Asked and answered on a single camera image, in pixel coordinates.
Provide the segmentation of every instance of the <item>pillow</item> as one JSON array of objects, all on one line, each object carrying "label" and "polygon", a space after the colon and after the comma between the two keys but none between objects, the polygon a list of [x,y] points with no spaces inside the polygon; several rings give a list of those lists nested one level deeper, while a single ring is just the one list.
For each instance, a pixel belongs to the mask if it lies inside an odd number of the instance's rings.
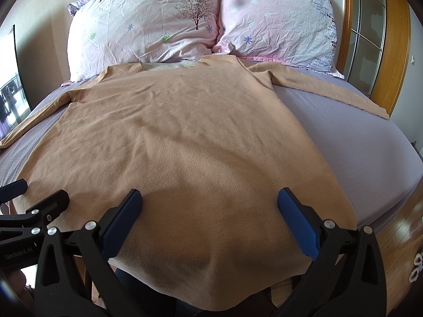
[{"label": "pillow", "polygon": [[75,12],[68,38],[74,82],[119,63],[200,59],[216,43],[219,0],[81,0],[69,6]]},{"label": "pillow", "polygon": [[336,25],[330,0],[221,0],[213,52],[316,71],[334,66]]}]

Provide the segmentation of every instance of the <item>person's leg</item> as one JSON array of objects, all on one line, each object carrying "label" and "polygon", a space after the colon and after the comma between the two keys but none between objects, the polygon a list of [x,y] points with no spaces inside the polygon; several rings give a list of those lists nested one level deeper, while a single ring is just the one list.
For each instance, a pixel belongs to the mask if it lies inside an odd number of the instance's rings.
[{"label": "person's leg", "polygon": [[176,311],[176,298],[158,293],[143,284],[132,275],[120,269],[116,276],[128,294],[143,309],[149,317],[174,317]]}]

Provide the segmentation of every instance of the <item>silver bolt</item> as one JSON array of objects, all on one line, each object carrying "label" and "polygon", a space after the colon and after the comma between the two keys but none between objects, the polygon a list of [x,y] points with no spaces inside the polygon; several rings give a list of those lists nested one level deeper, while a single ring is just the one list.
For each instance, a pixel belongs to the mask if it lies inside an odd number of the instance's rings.
[{"label": "silver bolt", "polygon": [[366,225],[366,226],[363,228],[363,231],[364,231],[366,234],[371,235],[371,234],[372,234],[372,232],[373,232],[373,229],[372,229],[370,226]]},{"label": "silver bolt", "polygon": [[50,236],[53,236],[56,232],[57,232],[57,228],[55,228],[54,226],[47,230],[47,233]]},{"label": "silver bolt", "polygon": [[335,222],[330,219],[326,219],[323,225],[328,229],[333,229],[335,227]]},{"label": "silver bolt", "polygon": [[93,229],[95,229],[95,228],[96,228],[96,226],[97,226],[97,223],[96,223],[96,222],[94,222],[94,221],[89,221],[89,222],[87,222],[87,223],[85,224],[85,228],[86,228],[87,230],[93,230]]}]

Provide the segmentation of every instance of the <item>mattress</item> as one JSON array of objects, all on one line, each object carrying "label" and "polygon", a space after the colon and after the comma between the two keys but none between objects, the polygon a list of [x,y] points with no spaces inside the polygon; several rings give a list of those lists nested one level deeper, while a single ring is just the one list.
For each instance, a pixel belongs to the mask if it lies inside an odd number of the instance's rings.
[{"label": "mattress", "polygon": [[[183,61],[142,65],[145,69],[161,70],[194,64]],[[294,69],[362,95],[340,78]],[[31,114],[84,82],[58,88]],[[354,207],[358,226],[371,224],[376,232],[381,231],[423,176],[423,163],[404,134],[392,121],[342,102],[282,86],[274,85],[274,89],[332,168]],[[1,185],[14,181],[34,147],[66,108],[60,108],[0,153]]]}]

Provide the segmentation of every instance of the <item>wooden floor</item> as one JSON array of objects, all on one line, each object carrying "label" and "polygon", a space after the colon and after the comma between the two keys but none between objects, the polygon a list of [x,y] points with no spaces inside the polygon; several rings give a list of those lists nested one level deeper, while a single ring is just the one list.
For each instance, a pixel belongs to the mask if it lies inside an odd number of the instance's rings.
[{"label": "wooden floor", "polygon": [[[386,274],[389,313],[410,289],[414,256],[423,247],[423,179],[398,216],[377,236]],[[272,301],[280,306],[292,293],[291,279],[272,286]]]}]

